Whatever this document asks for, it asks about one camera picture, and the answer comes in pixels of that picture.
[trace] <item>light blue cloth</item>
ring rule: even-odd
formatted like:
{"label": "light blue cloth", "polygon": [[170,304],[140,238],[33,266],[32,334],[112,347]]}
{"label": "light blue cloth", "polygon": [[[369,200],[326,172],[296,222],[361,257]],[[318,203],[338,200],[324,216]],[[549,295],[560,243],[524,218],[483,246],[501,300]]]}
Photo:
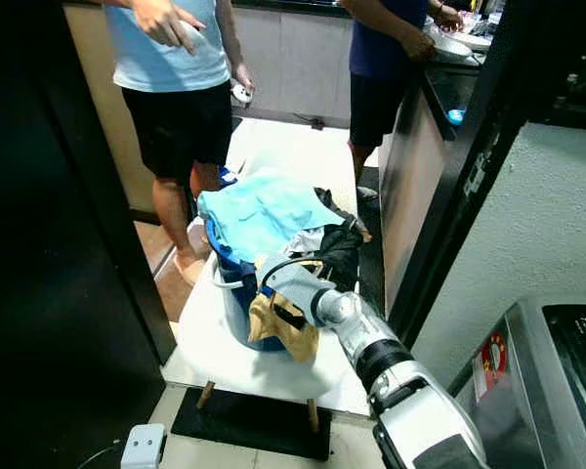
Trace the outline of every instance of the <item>light blue cloth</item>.
{"label": "light blue cloth", "polygon": [[132,90],[166,93],[204,90],[230,79],[222,35],[215,17],[215,0],[177,0],[176,5],[206,25],[204,37],[213,51],[169,47],[149,38],[137,25],[132,10],[105,7],[106,24],[117,62],[113,81]]}
{"label": "light blue cloth", "polygon": [[344,222],[311,186],[266,173],[203,192],[197,208],[202,218],[213,220],[220,244],[246,262],[282,251],[300,230]]}

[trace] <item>person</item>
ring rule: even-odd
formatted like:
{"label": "person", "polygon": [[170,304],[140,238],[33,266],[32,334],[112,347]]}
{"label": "person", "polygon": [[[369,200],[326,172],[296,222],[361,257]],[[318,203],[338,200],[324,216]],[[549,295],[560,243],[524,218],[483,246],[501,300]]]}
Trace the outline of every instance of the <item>person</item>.
{"label": "person", "polygon": [[102,3],[115,50],[113,81],[132,115],[143,163],[154,174],[154,208],[176,245],[176,267],[194,285],[204,261],[188,241],[185,187],[194,197],[220,188],[218,166],[226,163],[232,133],[226,56],[232,76],[254,91],[232,5],[230,0]]}
{"label": "person", "polygon": [[[341,0],[354,17],[351,73],[351,125],[349,147],[356,182],[364,162],[393,131],[399,104],[412,75],[413,63],[434,54],[434,41],[421,31],[429,12],[449,29],[462,26],[462,18],[439,0]],[[358,197],[370,200],[376,191],[357,188]]]}

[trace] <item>clothes pile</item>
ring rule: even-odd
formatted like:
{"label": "clothes pile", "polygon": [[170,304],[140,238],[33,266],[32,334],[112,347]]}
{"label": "clothes pile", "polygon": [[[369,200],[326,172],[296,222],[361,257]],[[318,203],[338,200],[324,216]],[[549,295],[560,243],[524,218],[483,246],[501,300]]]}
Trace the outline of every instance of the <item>clothes pile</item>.
{"label": "clothes pile", "polygon": [[[197,206],[200,216],[212,220],[217,241],[240,264],[256,266],[276,252],[291,259],[313,257],[319,262],[309,262],[308,268],[317,277],[340,291],[354,289],[366,228],[334,203],[330,191],[259,172],[219,192],[203,192]],[[296,362],[313,358],[319,334],[303,313],[268,288],[253,290],[248,341],[275,336]]]}

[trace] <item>light blue towel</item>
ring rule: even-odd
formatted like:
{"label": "light blue towel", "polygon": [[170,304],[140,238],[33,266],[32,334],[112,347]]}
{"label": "light blue towel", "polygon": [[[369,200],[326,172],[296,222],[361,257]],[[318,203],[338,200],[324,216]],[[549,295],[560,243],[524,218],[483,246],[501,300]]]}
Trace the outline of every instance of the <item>light blue towel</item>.
{"label": "light blue towel", "polygon": [[246,262],[281,251],[300,230],[344,222],[311,186],[268,173],[203,192],[197,208],[202,218],[213,220],[218,241]]}

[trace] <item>black shorts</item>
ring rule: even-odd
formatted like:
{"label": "black shorts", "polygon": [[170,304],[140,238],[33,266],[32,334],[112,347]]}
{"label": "black shorts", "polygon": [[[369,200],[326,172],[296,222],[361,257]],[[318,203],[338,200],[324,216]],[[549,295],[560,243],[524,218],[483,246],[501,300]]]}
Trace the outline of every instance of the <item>black shorts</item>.
{"label": "black shorts", "polygon": [[378,81],[352,73],[350,141],[354,145],[379,147],[384,135],[393,132],[408,76]]}
{"label": "black shorts", "polygon": [[157,178],[188,184],[194,161],[226,164],[232,135],[230,83],[199,91],[145,93],[122,88],[144,165]]}

